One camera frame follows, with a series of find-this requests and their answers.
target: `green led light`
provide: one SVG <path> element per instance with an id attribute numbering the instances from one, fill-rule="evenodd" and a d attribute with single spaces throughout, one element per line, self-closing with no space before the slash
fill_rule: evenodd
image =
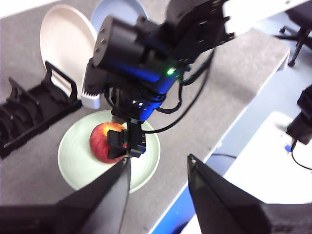
<path id="1" fill-rule="evenodd" d="M 172 75 L 174 72 L 176 71 L 176 68 L 175 67 L 171 67 L 169 68 L 169 70 L 167 71 L 167 75 Z"/>

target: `table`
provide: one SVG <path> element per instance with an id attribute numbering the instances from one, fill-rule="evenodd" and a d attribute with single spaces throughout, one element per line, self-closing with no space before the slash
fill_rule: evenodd
<path id="1" fill-rule="evenodd" d="M 77 8 L 88 18 L 97 2 L 61 1 Z M 158 23 L 164 20 L 168 0 L 141 2 L 150 19 Z M 26 89 L 43 78 L 40 24 L 45 12 L 55 4 L 1 20 L 1 101 L 10 92 L 9 76 Z M 187 181 L 186 156 L 193 153 L 204 159 L 288 54 L 289 49 L 283 42 L 256 30 L 218 48 L 211 79 L 203 95 L 177 126 L 158 135 L 161 144 L 158 169 L 142 189 L 129 196 L 122 234 L 144 234 L 153 227 Z M 204 59 L 205 55 L 201 56 L 192 67 L 197 67 Z M 199 83 L 185 88 L 183 106 L 192 99 Z M 177 86 L 174 86 L 164 106 L 172 107 L 176 102 Z M 103 104 L 102 109 L 108 109 L 108 105 Z M 181 111 L 171 116 L 154 113 L 148 121 L 154 128 L 159 128 L 176 119 Z M 55 203 L 73 192 L 58 169 L 58 145 L 66 130 L 91 112 L 81 108 L 29 140 L 1 162 L 2 205 Z"/>
<path id="2" fill-rule="evenodd" d="M 262 123 L 232 166 L 224 175 L 232 184 L 268 204 L 311 203 L 311 171 L 298 166 L 285 149 L 292 138 L 286 134 L 292 119 L 281 112 L 272 112 Z M 312 166 L 312 142 L 300 142 L 294 150 L 296 160 Z M 196 215 L 182 234 L 199 234 Z"/>

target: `chair wheel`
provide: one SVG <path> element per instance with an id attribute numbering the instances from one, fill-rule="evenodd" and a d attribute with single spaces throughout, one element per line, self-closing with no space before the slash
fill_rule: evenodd
<path id="1" fill-rule="evenodd" d="M 288 66 L 293 67 L 295 64 L 296 64 L 295 61 L 290 61 L 290 62 L 288 63 Z"/>
<path id="2" fill-rule="evenodd" d="M 282 28 L 279 30 L 279 32 L 284 34 L 284 33 L 285 33 L 285 30 L 286 30 L 286 28 L 282 27 Z"/>

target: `green plate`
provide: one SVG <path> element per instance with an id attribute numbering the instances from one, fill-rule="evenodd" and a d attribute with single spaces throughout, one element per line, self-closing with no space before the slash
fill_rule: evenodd
<path id="1" fill-rule="evenodd" d="M 99 111 L 74 123 L 63 136 L 58 148 L 58 167 L 65 181 L 79 190 L 98 178 L 114 164 L 97 160 L 91 153 L 89 137 L 100 123 L 111 121 L 110 111 Z M 147 122 L 143 130 L 153 130 Z M 159 163 L 160 143 L 156 134 L 146 134 L 146 152 L 131 158 L 130 193 L 141 188 L 152 177 Z"/>

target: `light blue plate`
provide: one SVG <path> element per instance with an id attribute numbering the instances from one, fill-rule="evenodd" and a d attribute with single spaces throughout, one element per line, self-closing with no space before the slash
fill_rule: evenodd
<path id="1" fill-rule="evenodd" d="M 102 0 L 91 16 L 91 24 L 97 32 L 108 15 L 114 15 L 132 25 L 135 25 L 139 16 L 147 18 L 145 9 L 137 0 Z"/>

